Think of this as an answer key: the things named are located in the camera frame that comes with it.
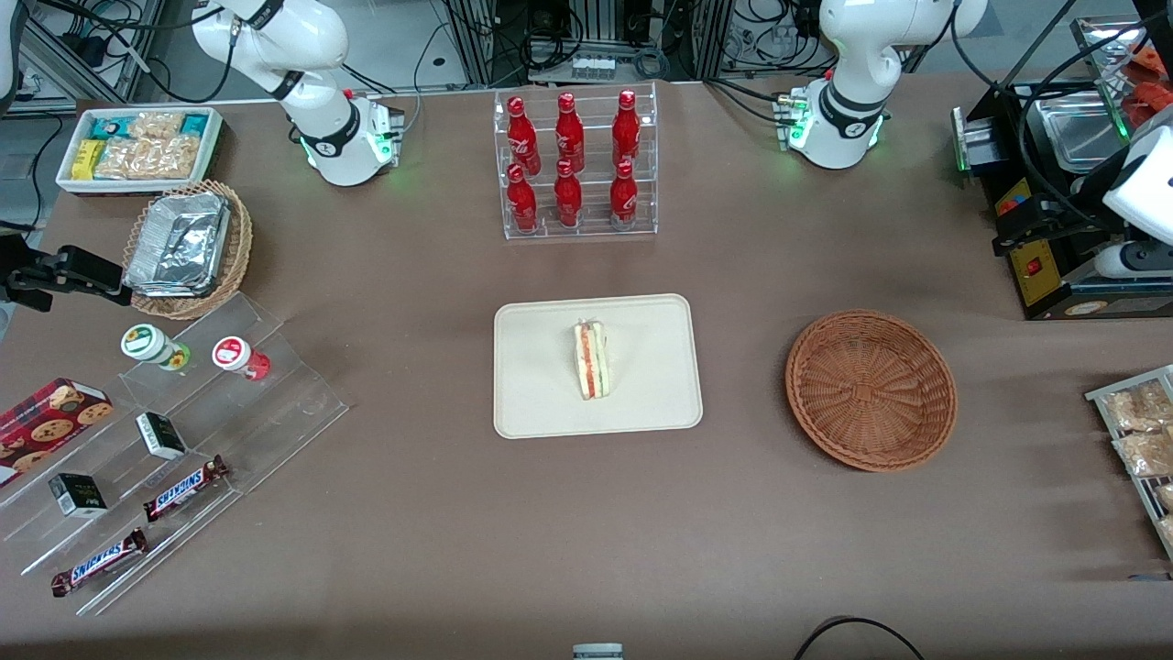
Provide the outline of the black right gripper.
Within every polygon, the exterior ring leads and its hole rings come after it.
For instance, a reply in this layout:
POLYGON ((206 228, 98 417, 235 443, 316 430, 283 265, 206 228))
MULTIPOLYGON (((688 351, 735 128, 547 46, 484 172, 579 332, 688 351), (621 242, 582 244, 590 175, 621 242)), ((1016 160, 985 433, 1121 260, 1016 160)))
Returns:
POLYGON ((34 312, 50 312, 53 295, 46 287, 55 279, 60 292, 97 295, 120 306, 133 302, 133 290, 123 284, 123 268, 118 264, 72 244, 55 252, 41 252, 29 247, 22 234, 4 234, 1 277, 4 302, 34 312))

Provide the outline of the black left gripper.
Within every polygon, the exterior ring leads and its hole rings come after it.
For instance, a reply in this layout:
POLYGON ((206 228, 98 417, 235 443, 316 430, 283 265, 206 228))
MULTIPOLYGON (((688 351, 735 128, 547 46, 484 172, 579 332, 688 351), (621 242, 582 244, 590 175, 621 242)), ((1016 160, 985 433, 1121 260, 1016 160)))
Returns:
POLYGON ((1053 259, 1085 259, 1086 252, 1120 234, 1120 216, 1101 200, 1103 191, 1010 195, 998 202, 994 218, 995 258, 1032 241, 1047 241, 1053 259))

